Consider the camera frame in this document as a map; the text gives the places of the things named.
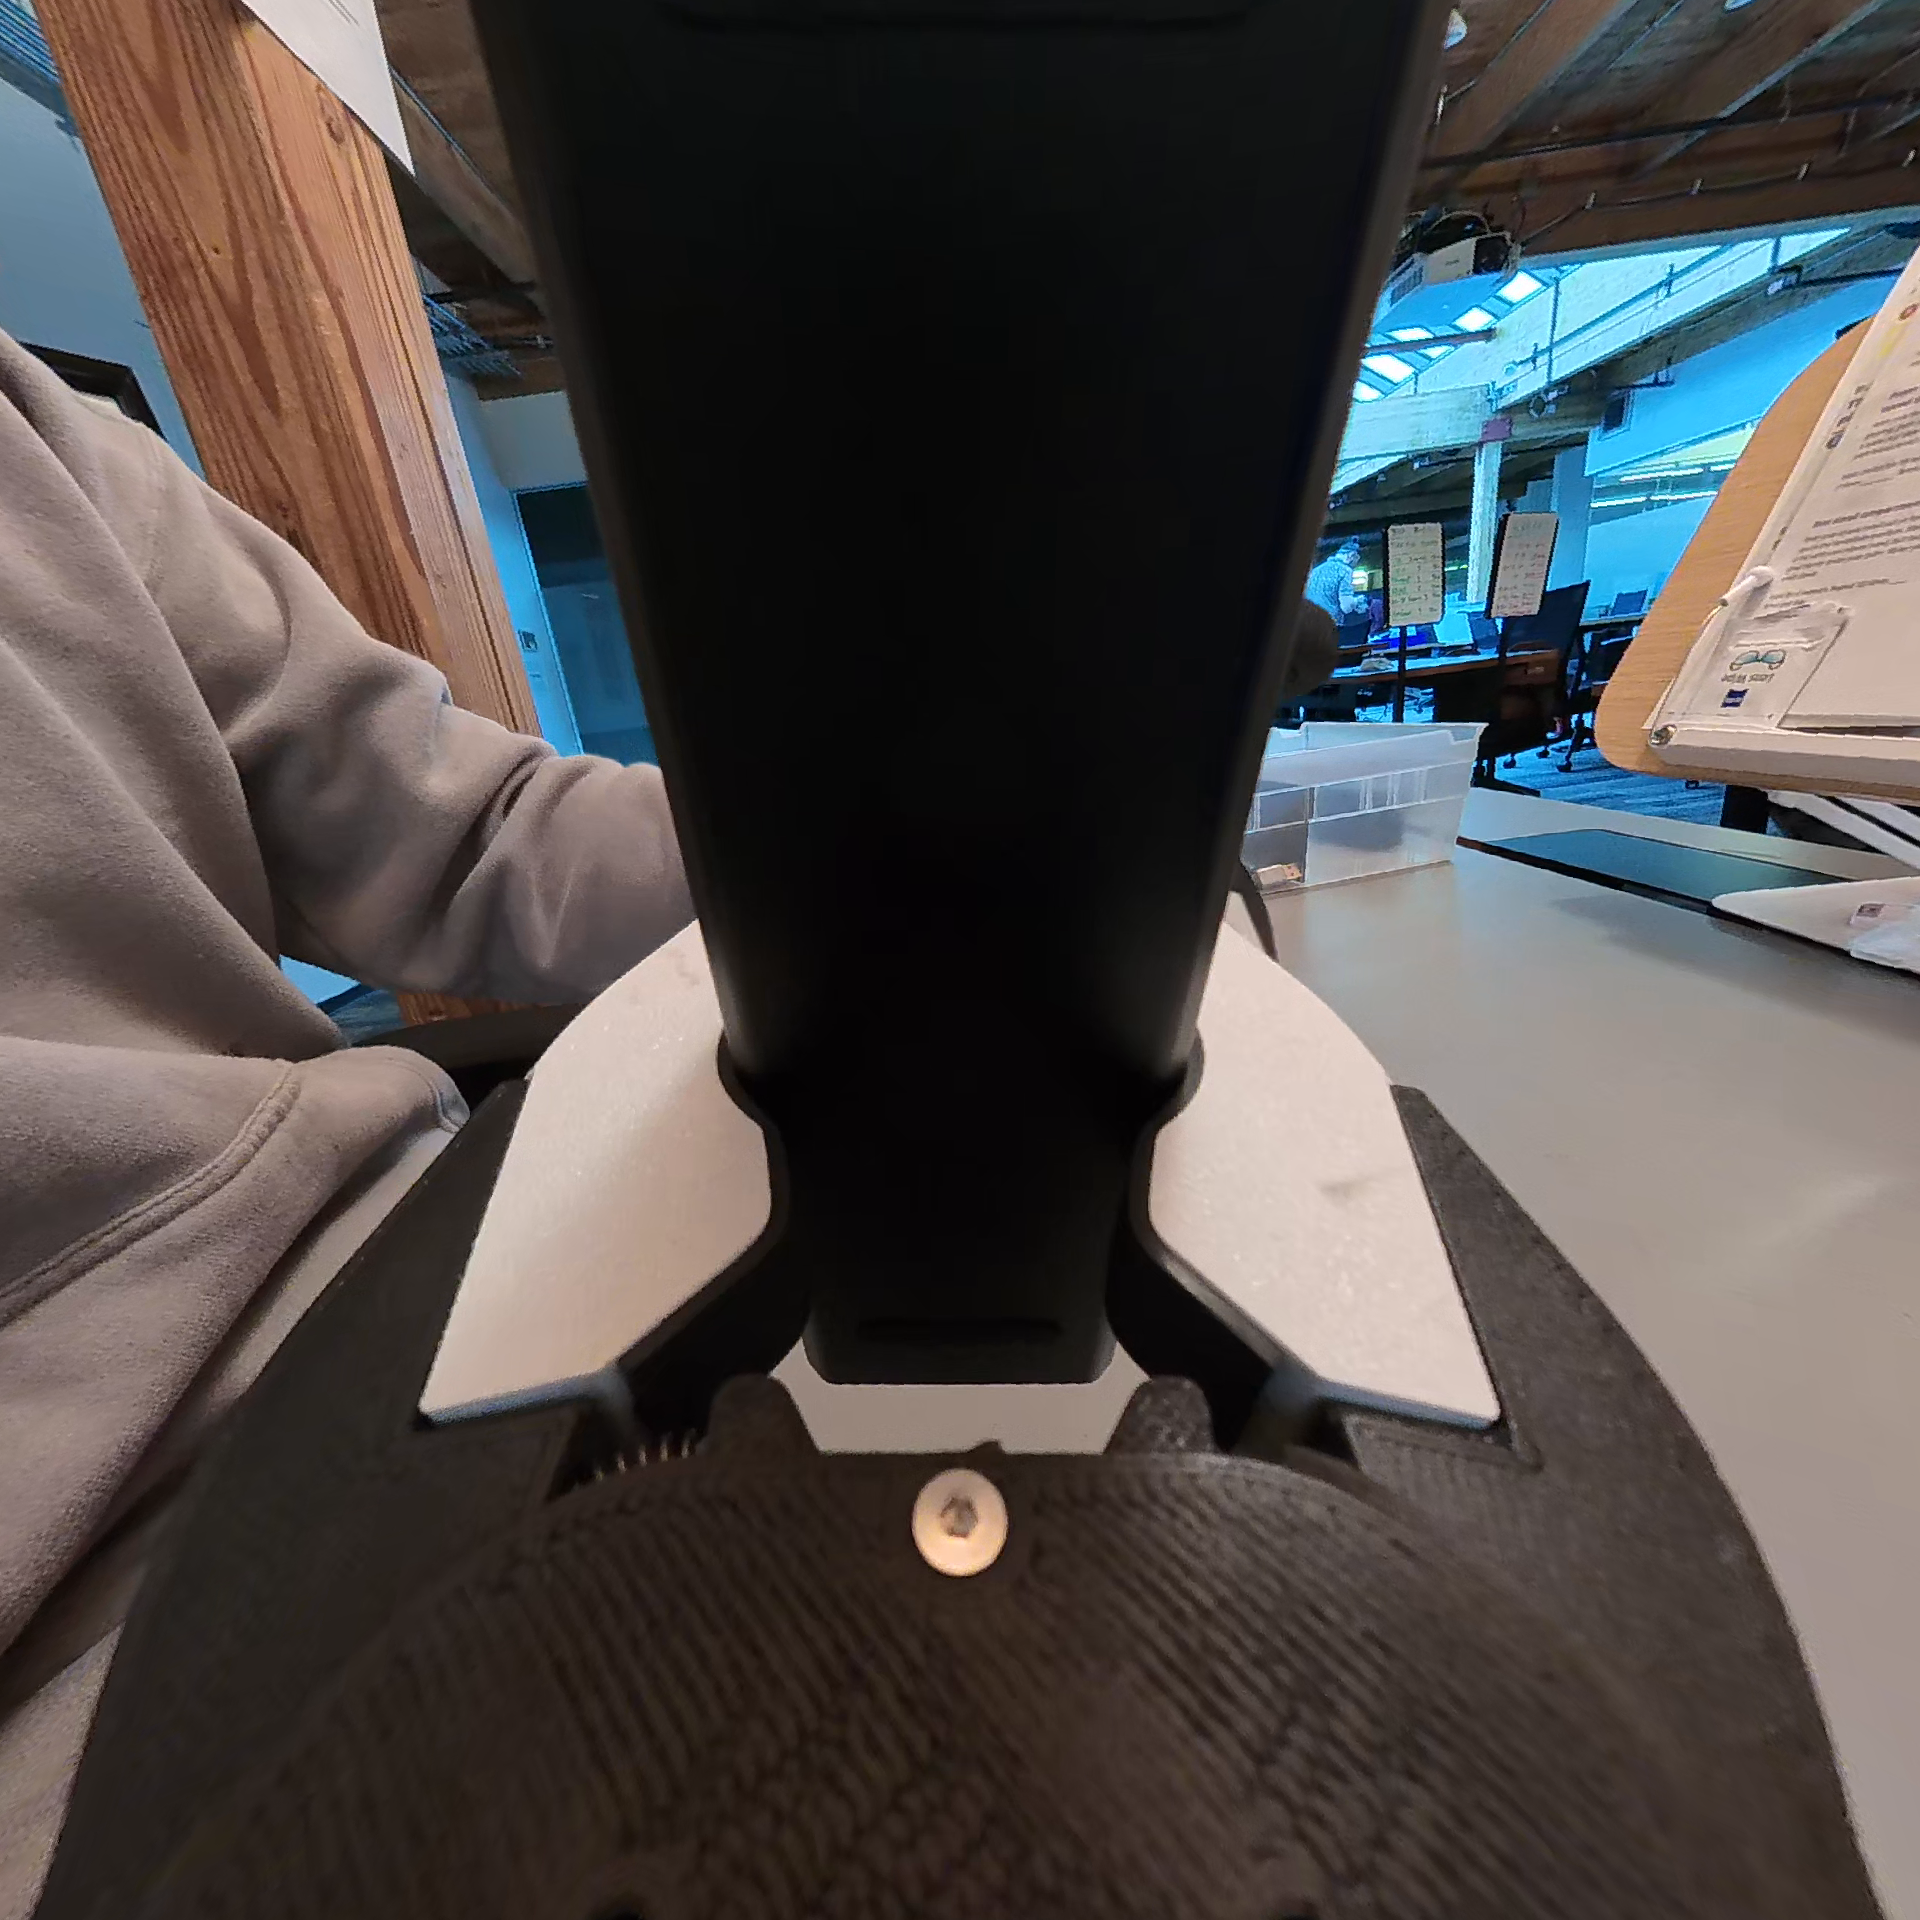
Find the clear plastic storage box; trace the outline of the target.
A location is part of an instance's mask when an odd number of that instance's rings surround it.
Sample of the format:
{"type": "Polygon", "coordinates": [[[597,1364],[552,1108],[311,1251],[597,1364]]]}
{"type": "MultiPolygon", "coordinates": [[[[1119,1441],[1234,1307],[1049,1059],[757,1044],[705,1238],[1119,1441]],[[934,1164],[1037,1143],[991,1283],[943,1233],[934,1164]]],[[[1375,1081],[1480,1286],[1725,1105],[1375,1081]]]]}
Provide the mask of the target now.
{"type": "Polygon", "coordinates": [[[1454,860],[1480,724],[1269,729],[1240,865],[1269,892],[1454,860]]]}

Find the black desk mat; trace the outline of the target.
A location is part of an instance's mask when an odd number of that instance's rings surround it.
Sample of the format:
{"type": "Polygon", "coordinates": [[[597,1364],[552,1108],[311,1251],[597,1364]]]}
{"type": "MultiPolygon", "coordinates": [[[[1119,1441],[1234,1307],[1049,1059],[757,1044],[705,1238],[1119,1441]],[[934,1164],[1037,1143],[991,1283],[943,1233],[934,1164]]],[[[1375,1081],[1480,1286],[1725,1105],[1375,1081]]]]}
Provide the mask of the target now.
{"type": "Polygon", "coordinates": [[[1697,907],[1730,896],[1858,889],[1855,880],[1837,880],[1778,857],[1693,847],[1602,828],[1501,836],[1465,831],[1457,844],[1544,873],[1697,907]]]}

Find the person's grey hoodie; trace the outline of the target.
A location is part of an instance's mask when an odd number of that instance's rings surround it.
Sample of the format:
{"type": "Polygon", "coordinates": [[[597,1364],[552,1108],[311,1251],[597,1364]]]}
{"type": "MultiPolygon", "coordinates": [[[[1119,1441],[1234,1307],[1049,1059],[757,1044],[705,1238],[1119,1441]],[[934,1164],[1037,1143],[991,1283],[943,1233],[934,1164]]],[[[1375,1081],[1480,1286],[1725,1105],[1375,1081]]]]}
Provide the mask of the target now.
{"type": "Polygon", "coordinates": [[[4,1916],[57,1846],[158,1510],[466,1120],[398,1047],[4,1039],[4,1916]]]}

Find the wooden pillar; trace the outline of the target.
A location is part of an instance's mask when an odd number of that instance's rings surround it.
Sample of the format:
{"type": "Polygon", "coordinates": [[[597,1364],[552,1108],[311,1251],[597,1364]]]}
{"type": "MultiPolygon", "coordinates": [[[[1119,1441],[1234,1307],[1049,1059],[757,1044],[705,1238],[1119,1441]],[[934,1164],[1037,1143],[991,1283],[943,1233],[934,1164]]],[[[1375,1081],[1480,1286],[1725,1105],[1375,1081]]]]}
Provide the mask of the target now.
{"type": "Polygon", "coordinates": [[[33,6],[208,483],[540,734],[388,163],[229,1],[33,6]]]}

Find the black office chair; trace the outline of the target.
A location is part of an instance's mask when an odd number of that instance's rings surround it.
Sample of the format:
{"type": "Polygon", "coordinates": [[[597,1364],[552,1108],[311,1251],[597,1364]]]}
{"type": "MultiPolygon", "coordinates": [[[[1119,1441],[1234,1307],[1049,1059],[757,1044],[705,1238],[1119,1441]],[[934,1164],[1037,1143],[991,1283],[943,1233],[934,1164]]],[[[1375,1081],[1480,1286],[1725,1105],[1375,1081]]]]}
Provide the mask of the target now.
{"type": "Polygon", "coordinates": [[[1546,751],[1568,707],[1568,660],[1577,653],[1578,621],[1590,582],[1551,587],[1534,615],[1508,617],[1501,628],[1501,670],[1493,715],[1478,734],[1472,781],[1520,793],[1498,777],[1498,766],[1524,751],[1546,751]]]}

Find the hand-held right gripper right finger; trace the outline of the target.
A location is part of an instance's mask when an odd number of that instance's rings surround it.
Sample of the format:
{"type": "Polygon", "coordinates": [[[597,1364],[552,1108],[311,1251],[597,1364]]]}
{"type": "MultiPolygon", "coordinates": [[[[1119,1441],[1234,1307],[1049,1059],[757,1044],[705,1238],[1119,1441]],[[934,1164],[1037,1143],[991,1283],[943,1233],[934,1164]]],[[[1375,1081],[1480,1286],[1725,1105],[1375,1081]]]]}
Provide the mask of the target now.
{"type": "Polygon", "coordinates": [[[1498,1423],[1397,1089],[1229,918],[1128,1212],[1124,1351],[1196,1381],[1216,1428],[1330,1405],[1498,1423]]]}

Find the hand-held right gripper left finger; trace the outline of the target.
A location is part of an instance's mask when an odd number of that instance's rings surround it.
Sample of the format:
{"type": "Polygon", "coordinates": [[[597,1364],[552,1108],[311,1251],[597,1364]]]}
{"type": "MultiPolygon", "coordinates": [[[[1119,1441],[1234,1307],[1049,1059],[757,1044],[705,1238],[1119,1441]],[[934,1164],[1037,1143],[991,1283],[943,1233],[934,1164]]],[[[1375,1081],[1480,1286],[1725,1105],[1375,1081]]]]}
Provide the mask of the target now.
{"type": "Polygon", "coordinates": [[[420,1412],[597,1384],[774,1220],[773,1147],[722,1073],[698,923],[597,993],[529,1069],[420,1412]]]}

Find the wooden document stand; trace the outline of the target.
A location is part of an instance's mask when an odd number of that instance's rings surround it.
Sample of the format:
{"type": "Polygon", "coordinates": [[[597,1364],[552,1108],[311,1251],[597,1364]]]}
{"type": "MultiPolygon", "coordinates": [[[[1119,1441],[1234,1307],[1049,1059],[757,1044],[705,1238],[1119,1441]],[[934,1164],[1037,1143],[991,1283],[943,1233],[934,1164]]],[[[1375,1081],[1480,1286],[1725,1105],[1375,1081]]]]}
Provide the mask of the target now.
{"type": "Polygon", "coordinates": [[[1917,261],[1756,427],[1599,699],[1629,772],[1917,800],[1917,261]]]}

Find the ceiling projector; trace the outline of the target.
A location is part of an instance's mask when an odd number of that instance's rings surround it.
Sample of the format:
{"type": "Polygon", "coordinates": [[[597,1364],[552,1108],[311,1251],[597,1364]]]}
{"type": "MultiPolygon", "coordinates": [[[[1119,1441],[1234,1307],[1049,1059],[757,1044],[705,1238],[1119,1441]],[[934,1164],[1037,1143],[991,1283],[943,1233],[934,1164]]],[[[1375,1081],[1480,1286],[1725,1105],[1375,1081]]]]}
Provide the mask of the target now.
{"type": "Polygon", "coordinates": [[[1394,303],[1428,286],[1498,275],[1513,256],[1513,233],[1482,213],[1428,208],[1402,229],[1382,283],[1382,299],[1394,303]]]}

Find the person's left forearm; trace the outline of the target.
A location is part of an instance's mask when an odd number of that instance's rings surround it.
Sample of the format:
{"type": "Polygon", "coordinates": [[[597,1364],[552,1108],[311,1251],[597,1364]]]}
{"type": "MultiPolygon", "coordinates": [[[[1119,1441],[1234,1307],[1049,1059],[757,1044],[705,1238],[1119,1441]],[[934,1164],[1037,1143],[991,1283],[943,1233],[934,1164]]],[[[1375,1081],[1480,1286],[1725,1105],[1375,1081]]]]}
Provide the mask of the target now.
{"type": "Polygon", "coordinates": [[[4,1039],[314,1059],[282,958],[588,1000],[692,918],[654,767],[458,709],[149,427],[1,343],[4,1039]]]}

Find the printed paper sheets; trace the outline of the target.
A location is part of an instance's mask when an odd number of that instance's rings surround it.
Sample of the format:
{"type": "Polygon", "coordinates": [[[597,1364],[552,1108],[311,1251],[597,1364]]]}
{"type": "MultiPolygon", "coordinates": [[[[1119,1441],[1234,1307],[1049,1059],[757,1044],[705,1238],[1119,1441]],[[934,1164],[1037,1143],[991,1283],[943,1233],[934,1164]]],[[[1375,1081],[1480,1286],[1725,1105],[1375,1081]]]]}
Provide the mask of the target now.
{"type": "Polygon", "coordinates": [[[1742,784],[1916,801],[1916,256],[1804,427],[1645,740],[1742,784]]]}

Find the white stand base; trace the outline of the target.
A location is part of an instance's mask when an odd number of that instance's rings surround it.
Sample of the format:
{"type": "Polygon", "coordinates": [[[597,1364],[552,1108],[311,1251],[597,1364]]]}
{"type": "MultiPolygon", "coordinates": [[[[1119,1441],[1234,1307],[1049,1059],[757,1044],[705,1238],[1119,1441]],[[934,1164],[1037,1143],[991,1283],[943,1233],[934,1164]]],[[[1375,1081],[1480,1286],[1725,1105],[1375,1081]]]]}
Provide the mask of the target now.
{"type": "Polygon", "coordinates": [[[1730,920],[1769,927],[1869,966],[1917,975],[1917,873],[1717,896],[1730,920]]]}

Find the white paper sheet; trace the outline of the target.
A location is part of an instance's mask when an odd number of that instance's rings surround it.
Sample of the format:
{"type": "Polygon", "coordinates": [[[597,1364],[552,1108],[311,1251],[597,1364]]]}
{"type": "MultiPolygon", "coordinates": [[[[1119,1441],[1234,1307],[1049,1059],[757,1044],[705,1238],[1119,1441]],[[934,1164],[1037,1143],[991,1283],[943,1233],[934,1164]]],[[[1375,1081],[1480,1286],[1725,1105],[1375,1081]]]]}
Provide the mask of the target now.
{"type": "Polygon", "coordinates": [[[407,174],[415,168],[374,1],[245,1],[407,174]]]}

